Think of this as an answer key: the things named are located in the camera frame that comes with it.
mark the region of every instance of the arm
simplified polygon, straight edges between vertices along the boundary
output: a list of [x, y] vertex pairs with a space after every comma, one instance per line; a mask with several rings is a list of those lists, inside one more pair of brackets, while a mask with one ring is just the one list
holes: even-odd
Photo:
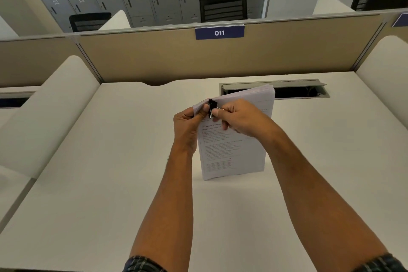
[[208, 110], [205, 105], [194, 118], [193, 108], [174, 116], [174, 143], [166, 170], [130, 257], [148, 257], [170, 272], [188, 271], [193, 240], [191, 159], [197, 148], [198, 125]]
[[387, 249], [286, 133], [251, 103], [214, 109], [223, 127], [257, 138], [271, 158], [296, 233], [318, 272], [349, 272]]

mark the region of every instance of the desk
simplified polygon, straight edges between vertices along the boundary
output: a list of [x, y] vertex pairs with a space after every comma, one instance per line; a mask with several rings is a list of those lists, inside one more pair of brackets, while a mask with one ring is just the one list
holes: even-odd
[[[0, 109], [0, 127], [18, 109]], [[8, 211], [18, 201], [25, 187], [30, 183], [30, 178], [18, 172], [0, 166], [0, 232], [9, 220]]]
[[[0, 234], [2, 268], [118, 272], [159, 186], [172, 117], [219, 83], [319, 78], [330, 98], [276, 100], [272, 117], [407, 265], [408, 131], [354, 72], [102, 84]], [[315, 271], [265, 172], [203, 181], [193, 157], [190, 271]]]

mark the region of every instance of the white divider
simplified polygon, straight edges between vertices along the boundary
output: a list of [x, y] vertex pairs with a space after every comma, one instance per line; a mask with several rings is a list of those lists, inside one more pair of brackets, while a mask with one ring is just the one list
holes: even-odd
[[382, 38], [357, 75], [408, 128], [408, 43], [396, 36]]
[[110, 18], [99, 30], [109, 29], [125, 29], [131, 28], [127, 19], [126, 13], [123, 10], [119, 10], [114, 16]]
[[317, 0], [313, 15], [354, 12], [339, 0]]
[[98, 88], [70, 56], [0, 128], [0, 165], [37, 178]]

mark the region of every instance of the beige partition panel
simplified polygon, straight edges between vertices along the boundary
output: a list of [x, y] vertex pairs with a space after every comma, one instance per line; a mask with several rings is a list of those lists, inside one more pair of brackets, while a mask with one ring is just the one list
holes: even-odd
[[68, 38], [0, 42], [0, 87], [41, 85], [71, 55], [79, 56], [94, 74]]
[[386, 37], [386, 36], [397, 36], [398, 38], [400, 38], [400, 39], [402, 39], [402, 40], [404, 40], [405, 42], [408, 43], [408, 26], [407, 27], [393, 27], [393, 24], [395, 23], [397, 18], [399, 18], [399, 16], [400, 16], [400, 13], [392, 15], [392, 17], [389, 19], [389, 21], [385, 24], [384, 28], [381, 30], [381, 32], [375, 38], [373, 43], [370, 45], [370, 48], [364, 54], [363, 58], [359, 61], [359, 63], [356, 66], [356, 69], [358, 69], [361, 66], [362, 63], [364, 63], [367, 56], [375, 48], [377, 43], [379, 43], [380, 40], [383, 39], [384, 37]]
[[196, 40], [194, 28], [81, 36], [105, 82], [349, 71], [381, 15], [245, 25], [243, 38]]

